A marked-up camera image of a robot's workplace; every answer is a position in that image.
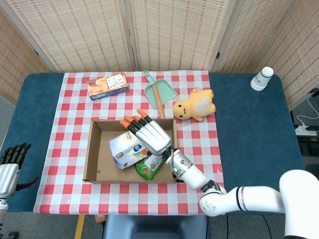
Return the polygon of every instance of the food package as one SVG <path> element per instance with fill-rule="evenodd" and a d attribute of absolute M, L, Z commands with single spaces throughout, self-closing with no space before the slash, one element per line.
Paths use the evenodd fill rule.
<path fill-rule="evenodd" d="M 124 72 L 100 77 L 88 82 L 89 96 L 93 101 L 129 90 L 130 87 Z"/>
<path fill-rule="evenodd" d="M 162 156 L 151 155 L 135 164 L 136 171 L 146 180 L 152 180 L 164 161 Z"/>
<path fill-rule="evenodd" d="M 147 157 L 146 147 L 130 131 L 109 141 L 116 165 L 125 169 Z"/>

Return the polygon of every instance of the power strip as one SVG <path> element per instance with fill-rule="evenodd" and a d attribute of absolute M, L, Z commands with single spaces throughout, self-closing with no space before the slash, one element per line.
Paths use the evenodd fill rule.
<path fill-rule="evenodd" d="M 295 129 L 296 135 L 298 136 L 317 136 L 316 131 L 309 131 L 306 130 L 308 126 L 300 125 L 298 128 Z"/>

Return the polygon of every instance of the open cardboard box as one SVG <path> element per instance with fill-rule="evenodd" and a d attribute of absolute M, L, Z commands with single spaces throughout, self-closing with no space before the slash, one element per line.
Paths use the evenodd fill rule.
<path fill-rule="evenodd" d="M 156 119 L 155 121 L 171 136 L 172 145 L 177 148 L 175 120 Z M 115 165 L 109 141 L 126 131 L 119 120 L 100 119 L 91 122 L 83 181 L 95 184 L 174 183 L 171 168 L 166 163 L 151 181 L 147 181 L 138 174 L 134 165 L 126 169 L 120 169 Z"/>

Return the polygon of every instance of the green snack bag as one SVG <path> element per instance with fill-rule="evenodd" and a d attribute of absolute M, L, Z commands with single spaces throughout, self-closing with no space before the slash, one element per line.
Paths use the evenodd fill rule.
<path fill-rule="evenodd" d="M 146 180 L 152 180 L 164 163 L 162 158 L 162 156 L 151 155 L 135 163 L 135 169 Z"/>

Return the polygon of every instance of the yellow plush toy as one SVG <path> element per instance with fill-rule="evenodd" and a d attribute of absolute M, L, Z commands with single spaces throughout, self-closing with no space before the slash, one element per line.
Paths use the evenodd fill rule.
<path fill-rule="evenodd" d="M 213 96 L 212 90 L 197 91 L 194 88 L 188 99 L 177 101 L 173 105 L 173 114 L 181 120 L 193 117 L 197 121 L 203 121 L 202 117 L 216 111 L 215 105 L 212 103 Z"/>

